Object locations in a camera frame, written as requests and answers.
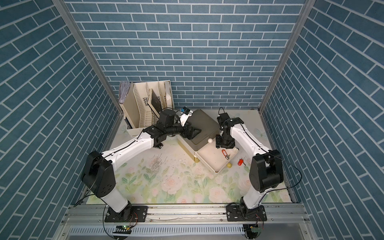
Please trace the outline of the red tag key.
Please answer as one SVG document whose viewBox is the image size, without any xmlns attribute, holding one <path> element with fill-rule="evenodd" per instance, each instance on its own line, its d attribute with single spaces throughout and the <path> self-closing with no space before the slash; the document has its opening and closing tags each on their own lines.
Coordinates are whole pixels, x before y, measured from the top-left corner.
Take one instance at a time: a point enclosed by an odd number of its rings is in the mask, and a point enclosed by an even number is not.
<svg viewBox="0 0 384 240">
<path fill-rule="evenodd" d="M 222 154 L 224 155 L 225 159 L 227 159 L 227 160 L 230 159 L 230 154 L 228 154 L 225 149 L 222 149 Z"/>
<path fill-rule="evenodd" d="M 246 166 L 246 163 L 243 159 L 239 159 L 238 166 Z"/>
</svg>

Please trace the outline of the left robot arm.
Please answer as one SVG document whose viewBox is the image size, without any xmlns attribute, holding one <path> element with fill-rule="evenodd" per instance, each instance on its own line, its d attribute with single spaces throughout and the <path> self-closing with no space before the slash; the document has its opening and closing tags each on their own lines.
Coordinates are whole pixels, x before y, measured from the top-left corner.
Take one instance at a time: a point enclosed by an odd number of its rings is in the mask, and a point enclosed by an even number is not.
<svg viewBox="0 0 384 240">
<path fill-rule="evenodd" d="M 186 107 L 180 110 L 165 108 L 160 111 L 158 121 L 141 130 L 137 137 L 111 150 L 88 154 L 81 180 L 110 207 L 113 221 L 123 223 L 134 217 L 131 203 L 116 186 L 115 172 L 140 153 L 151 148 L 160 149 L 168 136 L 180 135 L 192 140 L 201 132 L 201 129 L 187 122 L 192 115 L 193 111 Z"/>
</svg>

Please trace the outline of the grey three-drawer cabinet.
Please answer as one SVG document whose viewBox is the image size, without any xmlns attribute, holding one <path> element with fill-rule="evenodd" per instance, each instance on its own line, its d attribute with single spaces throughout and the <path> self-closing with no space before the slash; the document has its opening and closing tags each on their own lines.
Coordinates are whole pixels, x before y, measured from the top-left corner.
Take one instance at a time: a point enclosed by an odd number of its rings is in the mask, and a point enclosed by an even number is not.
<svg viewBox="0 0 384 240">
<path fill-rule="evenodd" d="M 178 144 L 198 163 L 200 159 L 198 158 L 197 152 L 209 144 L 209 139 L 214 140 L 216 135 L 219 134 L 219 124 L 217 120 L 211 118 L 201 109 L 193 111 L 192 116 L 188 118 L 186 124 L 191 124 L 191 126 L 195 128 L 195 133 L 198 132 L 197 129 L 201 131 L 192 140 L 177 136 Z"/>
</svg>

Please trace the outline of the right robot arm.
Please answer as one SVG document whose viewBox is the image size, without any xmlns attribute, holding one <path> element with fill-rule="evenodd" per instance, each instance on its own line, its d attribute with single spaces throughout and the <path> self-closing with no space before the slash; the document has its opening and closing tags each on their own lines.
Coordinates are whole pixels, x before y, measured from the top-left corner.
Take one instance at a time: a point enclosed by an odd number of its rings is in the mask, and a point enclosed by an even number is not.
<svg viewBox="0 0 384 240">
<path fill-rule="evenodd" d="M 279 151 L 270 150 L 254 137 L 240 118 L 231 118 L 224 112 L 218 115 L 220 133 L 216 147 L 230 149 L 239 144 L 251 157 L 249 180 L 251 187 L 240 202 L 226 206 L 229 222 L 265 222 L 267 216 L 262 200 L 278 191 L 284 181 L 283 158 Z"/>
</svg>

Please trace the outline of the white drawer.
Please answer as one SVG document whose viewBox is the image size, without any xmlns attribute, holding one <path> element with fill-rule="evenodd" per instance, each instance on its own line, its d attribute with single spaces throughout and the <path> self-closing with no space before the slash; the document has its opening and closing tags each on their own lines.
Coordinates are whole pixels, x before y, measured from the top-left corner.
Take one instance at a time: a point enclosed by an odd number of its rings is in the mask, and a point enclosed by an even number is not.
<svg viewBox="0 0 384 240">
<path fill-rule="evenodd" d="M 195 152 L 195 157 L 200 160 L 210 171 L 218 174 L 237 155 L 238 148 L 225 149 L 230 154 L 230 159 L 225 159 L 222 148 L 216 148 L 216 141 L 211 140 L 200 150 Z"/>
</svg>

